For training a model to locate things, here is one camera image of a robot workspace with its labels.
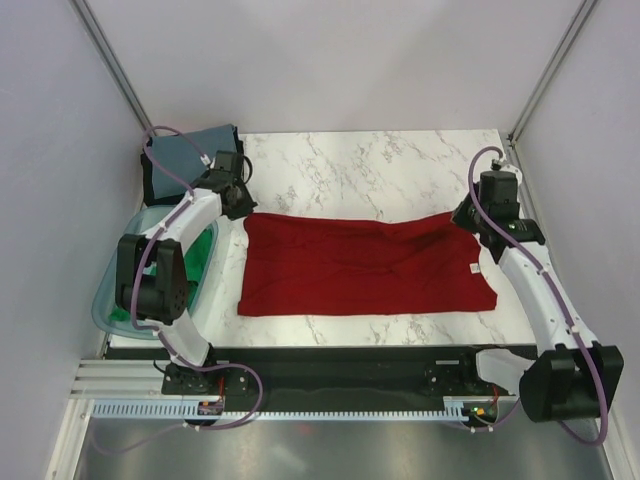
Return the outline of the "clear teal plastic bin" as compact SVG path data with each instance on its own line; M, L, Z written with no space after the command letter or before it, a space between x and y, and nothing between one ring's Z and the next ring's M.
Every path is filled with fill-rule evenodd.
M124 229L124 234L139 234L153 227L171 211L170 206L153 206L138 212ZM189 285L188 312L194 310L203 291L207 271L217 246L218 226L213 222L185 253L185 268ZM153 340L151 331L136 330L129 313L115 303L117 253L112 255L91 307L95 325L106 333L136 340Z

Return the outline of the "red t shirt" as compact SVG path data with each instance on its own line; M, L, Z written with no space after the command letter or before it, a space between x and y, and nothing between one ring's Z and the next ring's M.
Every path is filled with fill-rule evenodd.
M472 270L474 236L448 212L383 223L255 213L242 316L357 316L491 311L497 293Z

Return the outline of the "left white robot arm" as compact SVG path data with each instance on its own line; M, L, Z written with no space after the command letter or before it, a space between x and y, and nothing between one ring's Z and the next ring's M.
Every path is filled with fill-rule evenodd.
M126 310L137 331L150 331L176 364L187 367L185 382L208 393L219 382L207 361L211 346L188 312L189 282L184 254L218 218L242 219L257 203L247 183L253 164L244 154L204 155L206 171L187 185L180 202L155 226L122 236L116 251L116 306Z

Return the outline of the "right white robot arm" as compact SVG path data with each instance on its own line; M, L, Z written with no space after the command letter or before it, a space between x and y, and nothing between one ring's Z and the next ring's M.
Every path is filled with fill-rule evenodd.
M509 280L536 341L527 360L503 349L485 349L458 368L467 392L492 383L517 395L534 422L604 418L624 360L602 345L566 296L538 224L520 218L518 179L509 171L485 171L454 210L452 221L477 234Z

